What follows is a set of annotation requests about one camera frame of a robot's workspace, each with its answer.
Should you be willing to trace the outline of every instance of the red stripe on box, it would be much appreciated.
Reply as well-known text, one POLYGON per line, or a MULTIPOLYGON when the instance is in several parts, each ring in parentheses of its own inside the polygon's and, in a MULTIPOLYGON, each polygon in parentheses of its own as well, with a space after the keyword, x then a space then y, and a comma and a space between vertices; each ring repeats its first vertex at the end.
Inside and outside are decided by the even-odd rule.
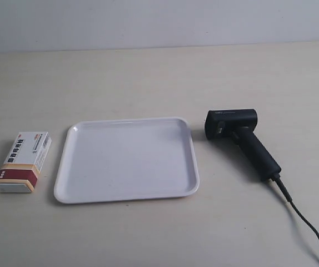
POLYGON ((0 170, 0 179, 28 180, 33 187, 37 182, 37 177, 32 170, 0 170))

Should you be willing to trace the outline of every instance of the black cable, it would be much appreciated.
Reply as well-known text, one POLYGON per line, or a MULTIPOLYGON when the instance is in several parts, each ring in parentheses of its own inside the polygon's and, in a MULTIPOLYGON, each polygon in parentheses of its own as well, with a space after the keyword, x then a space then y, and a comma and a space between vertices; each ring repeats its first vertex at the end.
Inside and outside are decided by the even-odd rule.
POLYGON ((273 178, 273 180, 277 183, 277 186, 280 188, 280 190, 282 191, 282 193, 286 197, 287 201, 292 205, 294 211, 299 215, 299 217, 304 221, 304 223, 306 223, 307 226, 309 226, 309 228, 314 232, 314 234, 319 239, 319 232, 307 219, 305 219, 305 217, 300 213, 300 211, 297 209, 297 207, 295 207, 293 200, 292 200, 292 197, 289 195, 289 193, 288 193, 286 187, 284 186, 284 184, 282 183, 279 175, 275 176, 273 178))

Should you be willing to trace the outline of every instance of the cardboard box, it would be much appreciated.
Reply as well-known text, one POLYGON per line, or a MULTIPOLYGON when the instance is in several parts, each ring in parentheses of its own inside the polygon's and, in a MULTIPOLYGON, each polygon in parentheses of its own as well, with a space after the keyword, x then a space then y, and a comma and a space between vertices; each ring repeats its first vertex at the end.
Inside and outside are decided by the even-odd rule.
POLYGON ((51 142, 48 132, 20 132, 0 169, 0 192, 31 193, 51 142))

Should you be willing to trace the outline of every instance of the plastic tray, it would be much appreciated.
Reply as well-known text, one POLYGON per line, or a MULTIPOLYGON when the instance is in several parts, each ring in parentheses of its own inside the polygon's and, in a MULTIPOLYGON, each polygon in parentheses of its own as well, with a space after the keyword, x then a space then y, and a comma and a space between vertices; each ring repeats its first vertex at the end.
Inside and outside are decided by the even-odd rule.
POLYGON ((85 121, 72 126, 54 196, 65 204, 183 197, 199 186, 182 118, 85 121))

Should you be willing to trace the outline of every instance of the black barcode scanner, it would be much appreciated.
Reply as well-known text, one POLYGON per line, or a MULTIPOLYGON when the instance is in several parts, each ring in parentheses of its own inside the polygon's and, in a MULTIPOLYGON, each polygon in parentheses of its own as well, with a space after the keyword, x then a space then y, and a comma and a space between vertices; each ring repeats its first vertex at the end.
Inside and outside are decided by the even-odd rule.
POLYGON ((250 110, 210 110, 205 121, 206 137, 230 137, 257 170, 262 181, 279 177, 281 167, 253 133, 257 113, 250 110))

